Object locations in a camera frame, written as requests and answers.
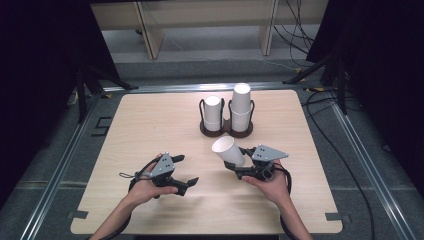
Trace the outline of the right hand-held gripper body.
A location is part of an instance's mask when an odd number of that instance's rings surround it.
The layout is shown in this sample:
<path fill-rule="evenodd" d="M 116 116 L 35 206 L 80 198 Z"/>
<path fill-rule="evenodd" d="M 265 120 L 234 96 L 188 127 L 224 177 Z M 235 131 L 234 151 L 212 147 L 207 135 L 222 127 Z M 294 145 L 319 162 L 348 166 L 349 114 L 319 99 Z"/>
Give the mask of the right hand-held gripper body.
<path fill-rule="evenodd" d="M 256 151 L 253 156 L 250 157 L 253 165 L 251 167 L 235 168 L 234 173 L 239 180 L 241 180 L 243 176 L 254 177 L 261 181 L 270 180 L 274 174 L 274 161 L 288 157 L 287 153 L 262 144 L 255 148 Z"/>

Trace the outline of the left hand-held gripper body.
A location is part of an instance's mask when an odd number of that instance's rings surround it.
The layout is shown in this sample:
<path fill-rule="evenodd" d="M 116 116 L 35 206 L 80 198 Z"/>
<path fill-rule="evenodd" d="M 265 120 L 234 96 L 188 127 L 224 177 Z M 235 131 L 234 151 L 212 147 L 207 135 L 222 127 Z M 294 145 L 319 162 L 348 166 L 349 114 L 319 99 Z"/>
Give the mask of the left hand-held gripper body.
<path fill-rule="evenodd" d="M 173 163 L 171 157 L 173 156 L 170 156 L 168 153 L 164 153 L 156 160 L 156 165 L 150 172 L 150 179 L 157 187 L 176 187 L 178 189 L 176 195 L 184 196 L 186 193 L 186 183 L 175 180 L 172 177 L 176 163 Z"/>

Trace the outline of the white paper cup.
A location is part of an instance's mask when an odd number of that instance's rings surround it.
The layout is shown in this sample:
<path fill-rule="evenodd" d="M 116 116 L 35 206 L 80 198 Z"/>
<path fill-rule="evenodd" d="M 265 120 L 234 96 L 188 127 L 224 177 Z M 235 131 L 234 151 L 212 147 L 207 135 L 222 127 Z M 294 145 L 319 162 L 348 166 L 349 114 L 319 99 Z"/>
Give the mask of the white paper cup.
<path fill-rule="evenodd" d="M 211 149 L 224 162 L 232 163 L 236 167 L 243 167 L 245 164 L 245 158 L 231 136 L 223 136 L 217 139 L 212 144 Z"/>

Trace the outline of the dark brown double cup holder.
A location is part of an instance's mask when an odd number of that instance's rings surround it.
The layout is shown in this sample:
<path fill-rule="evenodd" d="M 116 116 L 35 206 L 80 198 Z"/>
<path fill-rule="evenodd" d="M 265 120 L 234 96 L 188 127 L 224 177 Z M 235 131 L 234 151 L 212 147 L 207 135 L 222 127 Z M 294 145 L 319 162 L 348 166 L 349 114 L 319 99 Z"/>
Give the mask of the dark brown double cup holder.
<path fill-rule="evenodd" d="M 204 99 L 202 99 L 199 104 L 199 112 L 200 112 L 200 132 L 207 136 L 207 137 L 219 137 L 223 135 L 224 133 L 229 134 L 232 137 L 235 138 L 246 138 L 248 137 L 254 129 L 254 125 L 252 122 L 253 112 L 255 110 L 255 103 L 253 100 L 250 101 L 250 111 L 247 113 L 247 127 L 245 130 L 241 131 L 240 127 L 236 126 L 235 124 L 235 118 L 236 115 L 231 109 L 232 101 L 229 101 L 228 103 L 228 109 L 230 110 L 230 117 L 228 119 L 222 118 L 222 120 L 218 123 L 212 123 L 212 126 L 214 128 L 214 131 L 207 128 L 207 121 L 206 121 L 206 102 Z"/>

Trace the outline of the short stack of white cups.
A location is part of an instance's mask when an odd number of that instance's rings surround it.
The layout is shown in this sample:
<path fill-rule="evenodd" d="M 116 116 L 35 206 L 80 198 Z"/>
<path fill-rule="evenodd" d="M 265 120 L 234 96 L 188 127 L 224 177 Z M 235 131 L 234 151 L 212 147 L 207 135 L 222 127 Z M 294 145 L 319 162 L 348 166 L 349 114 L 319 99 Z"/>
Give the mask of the short stack of white cups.
<path fill-rule="evenodd" d="M 221 99 L 218 96 L 208 96 L 204 100 L 204 125 L 209 131 L 221 129 Z"/>

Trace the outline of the person's left hand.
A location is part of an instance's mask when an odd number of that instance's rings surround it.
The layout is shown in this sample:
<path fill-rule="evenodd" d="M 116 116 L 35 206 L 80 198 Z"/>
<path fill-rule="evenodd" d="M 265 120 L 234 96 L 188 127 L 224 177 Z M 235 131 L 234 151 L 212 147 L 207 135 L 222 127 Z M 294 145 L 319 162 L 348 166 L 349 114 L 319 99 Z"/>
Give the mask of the person's left hand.
<path fill-rule="evenodd" d="M 137 207 L 150 201 L 152 198 L 177 193 L 178 189 L 173 186 L 157 187 L 147 178 L 134 184 L 126 196 L 127 202 L 132 207 Z"/>

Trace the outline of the person's right hand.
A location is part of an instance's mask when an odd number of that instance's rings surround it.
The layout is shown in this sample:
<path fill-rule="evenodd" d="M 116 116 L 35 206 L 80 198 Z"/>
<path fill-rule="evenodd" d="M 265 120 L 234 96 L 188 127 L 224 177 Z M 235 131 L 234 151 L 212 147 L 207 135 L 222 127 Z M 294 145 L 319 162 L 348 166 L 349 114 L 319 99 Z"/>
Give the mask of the person's right hand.
<path fill-rule="evenodd" d="M 285 207 L 290 202 L 286 175 L 282 172 L 283 167 L 279 160 L 275 160 L 273 166 L 275 167 L 274 175 L 268 181 L 261 181 L 250 176 L 243 176 L 242 180 L 261 190 L 265 198 L 277 207 Z"/>

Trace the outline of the tall stack of white cups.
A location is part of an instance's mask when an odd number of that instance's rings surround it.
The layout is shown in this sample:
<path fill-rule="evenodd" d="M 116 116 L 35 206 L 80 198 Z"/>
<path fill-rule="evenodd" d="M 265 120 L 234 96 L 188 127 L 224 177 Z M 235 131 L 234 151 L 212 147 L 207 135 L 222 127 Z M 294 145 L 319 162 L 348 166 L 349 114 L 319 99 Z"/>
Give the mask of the tall stack of white cups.
<path fill-rule="evenodd" d="M 251 115 L 251 87 L 247 83 L 238 83 L 234 86 L 229 108 L 232 129 L 236 132 L 246 131 Z"/>

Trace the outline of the black metal stand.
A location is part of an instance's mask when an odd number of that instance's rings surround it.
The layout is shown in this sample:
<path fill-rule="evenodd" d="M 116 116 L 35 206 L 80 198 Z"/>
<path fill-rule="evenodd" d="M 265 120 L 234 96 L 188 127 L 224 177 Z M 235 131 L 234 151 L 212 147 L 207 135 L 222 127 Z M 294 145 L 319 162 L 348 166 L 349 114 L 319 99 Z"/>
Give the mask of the black metal stand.
<path fill-rule="evenodd" d="M 283 84 L 297 84 L 302 79 L 315 73 L 319 69 L 324 68 L 324 72 L 321 77 L 321 84 L 323 86 L 336 85 L 337 93 L 337 104 L 343 114 L 347 114 L 345 90 L 346 90 L 346 75 L 345 75 L 345 64 L 342 58 L 342 54 L 336 50 L 331 51 L 328 55 L 323 57 L 317 63 L 307 68 L 305 71 L 298 73 L 294 78 L 283 81 Z"/>
<path fill-rule="evenodd" d="M 79 123 L 88 115 L 88 107 L 86 102 L 85 89 L 91 94 L 98 95 L 104 92 L 99 80 L 109 80 L 115 85 L 122 87 L 124 90 L 135 90 L 138 86 L 130 85 L 124 82 L 118 75 L 109 74 L 93 65 L 82 65 L 76 72 L 76 93 L 78 96 L 79 106 Z"/>

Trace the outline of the light wooden shelf unit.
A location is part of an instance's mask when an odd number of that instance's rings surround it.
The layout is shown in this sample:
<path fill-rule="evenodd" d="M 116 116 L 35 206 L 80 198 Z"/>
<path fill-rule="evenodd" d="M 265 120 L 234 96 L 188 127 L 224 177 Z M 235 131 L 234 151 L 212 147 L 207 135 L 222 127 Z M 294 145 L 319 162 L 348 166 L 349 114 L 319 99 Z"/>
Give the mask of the light wooden shelf unit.
<path fill-rule="evenodd" d="M 329 0 L 98 0 L 90 7 L 99 27 L 139 30 L 147 54 L 158 57 L 164 31 L 174 28 L 256 26 L 262 54 L 270 54 L 277 25 L 319 24 Z"/>

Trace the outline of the black curtain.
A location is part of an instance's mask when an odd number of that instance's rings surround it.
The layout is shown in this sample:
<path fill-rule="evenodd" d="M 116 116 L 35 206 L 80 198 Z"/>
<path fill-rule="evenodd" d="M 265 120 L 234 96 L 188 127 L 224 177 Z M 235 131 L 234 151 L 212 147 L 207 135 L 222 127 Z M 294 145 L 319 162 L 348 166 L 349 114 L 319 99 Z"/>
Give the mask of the black curtain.
<path fill-rule="evenodd" d="M 0 208 L 57 123 L 81 73 L 117 79 L 95 0 L 0 0 Z"/>
<path fill-rule="evenodd" d="M 424 196 L 424 0 L 328 0 L 307 59 L 338 43 L 350 87 Z"/>

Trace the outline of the silver metal floor rail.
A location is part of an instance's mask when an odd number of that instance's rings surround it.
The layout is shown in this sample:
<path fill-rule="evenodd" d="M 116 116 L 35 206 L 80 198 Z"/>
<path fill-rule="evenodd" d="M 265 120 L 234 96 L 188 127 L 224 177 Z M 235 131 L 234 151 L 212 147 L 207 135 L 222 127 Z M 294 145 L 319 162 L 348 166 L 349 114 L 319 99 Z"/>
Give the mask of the silver metal floor rail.
<path fill-rule="evenodd" d="M 19 240 L 35 240 L 38 231 L 42 226 L 45 217 L 47 216 L 50 206 L 53 203 L 53 200 L 59 189 L 60 183 L 72 161 L 76 148 L 79 145 L 79 142 L 81 141 L 83 134 L 88 126 L 88 122 L 92 115 L 92 112 L 98 104 L 99 100 L 99 95 L 95 95 L 90 98 L 86 115 L 77 124 L 73 135 L 70 141 L 68 142 L 52 177 L 47 182 L 43 194 L 40 200 L 38 201 L 34 211 L 32 212 L 30 219 L 26 224 L 26 227 Z"/>
<path fill-rule="evenodd" d="M 418 240 L 412 225 L 406 219 L 401 206 L 375 166 L 349 117 L 338 106 L 334 106 L 333 109 L 399 239 Z"/>

